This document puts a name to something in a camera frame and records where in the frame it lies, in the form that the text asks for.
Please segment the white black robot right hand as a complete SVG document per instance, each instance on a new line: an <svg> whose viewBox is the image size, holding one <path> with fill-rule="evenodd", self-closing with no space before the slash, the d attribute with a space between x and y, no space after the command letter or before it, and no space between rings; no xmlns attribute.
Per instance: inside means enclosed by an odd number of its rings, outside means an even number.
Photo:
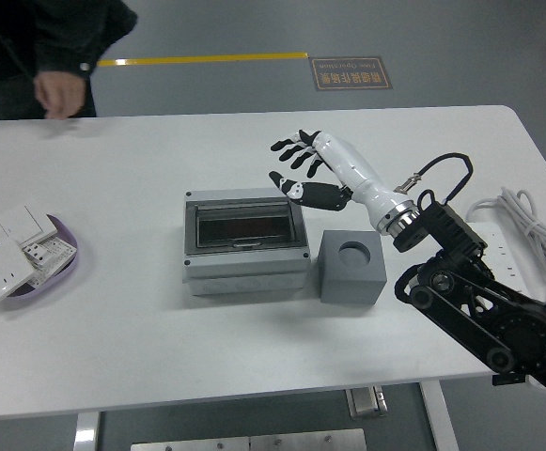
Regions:
<svg viewBox="0 0 546 451"><path fill-rule="evenodd" d="M329 133L300 130L271 145L280 152L281 162L291 160L297 169L310 162L306 176L313 178L322 165L328 167L340 184L295 181L272 171L274 185L292 202L319 210L343 210L349 201L366 207L369 222L382 235L397 238L418 216L413 201L405 194L390 190L377 172L354 146Z"/></svg>

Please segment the person's hand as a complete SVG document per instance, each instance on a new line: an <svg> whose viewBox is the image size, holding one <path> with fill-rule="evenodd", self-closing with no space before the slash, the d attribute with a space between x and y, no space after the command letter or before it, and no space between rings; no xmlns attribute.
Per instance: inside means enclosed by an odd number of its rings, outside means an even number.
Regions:
<svg viewBox="0 0 546 451"><path fill-rule="evenodd" d="M67 119L86 102L86 80L64 71L40 71L33 79L35 97L46 119Z"/></svg>

